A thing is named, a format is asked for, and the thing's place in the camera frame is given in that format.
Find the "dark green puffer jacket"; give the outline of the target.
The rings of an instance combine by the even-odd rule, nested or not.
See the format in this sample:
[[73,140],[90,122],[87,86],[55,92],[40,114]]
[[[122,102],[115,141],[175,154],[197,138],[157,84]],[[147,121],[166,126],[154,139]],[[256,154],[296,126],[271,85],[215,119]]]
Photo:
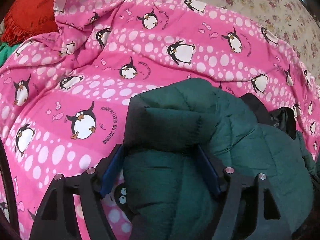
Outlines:
[[219,205],[197,147],[243,175],[266,174],[291,239],[319,239],[319,171],[290,108],[188,79],[130,100],[123,145],[131,239],[210,239]]

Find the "pink penguin fleece blanket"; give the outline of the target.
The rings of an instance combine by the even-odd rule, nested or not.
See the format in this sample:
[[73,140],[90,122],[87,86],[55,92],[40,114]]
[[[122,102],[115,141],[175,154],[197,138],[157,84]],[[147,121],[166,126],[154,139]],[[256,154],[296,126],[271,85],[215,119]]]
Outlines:
[[252,19],[194,0],[55,0],[53,9],[58,30],[1,66],[1,140],[22,239],[53,176],[96,165],[122,141],[130,99],[181,80],[292,108],[317,157],[319,87],[289,43]]

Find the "green cloth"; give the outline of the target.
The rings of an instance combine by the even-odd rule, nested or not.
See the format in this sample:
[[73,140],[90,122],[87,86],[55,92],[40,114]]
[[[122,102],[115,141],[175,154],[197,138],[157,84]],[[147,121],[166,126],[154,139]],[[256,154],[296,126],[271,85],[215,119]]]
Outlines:
[[0,67],[3,66],[8,57],[19,47],[19,44],[9,46],[8,43],[2,42],[0,46]]

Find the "red ruffled pillow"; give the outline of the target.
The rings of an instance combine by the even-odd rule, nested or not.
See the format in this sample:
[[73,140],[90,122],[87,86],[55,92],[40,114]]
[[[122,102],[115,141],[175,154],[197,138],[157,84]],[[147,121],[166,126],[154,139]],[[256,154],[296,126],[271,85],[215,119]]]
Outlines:
[[10,46],[57,31],[54,0],[1,0],[1,42]]

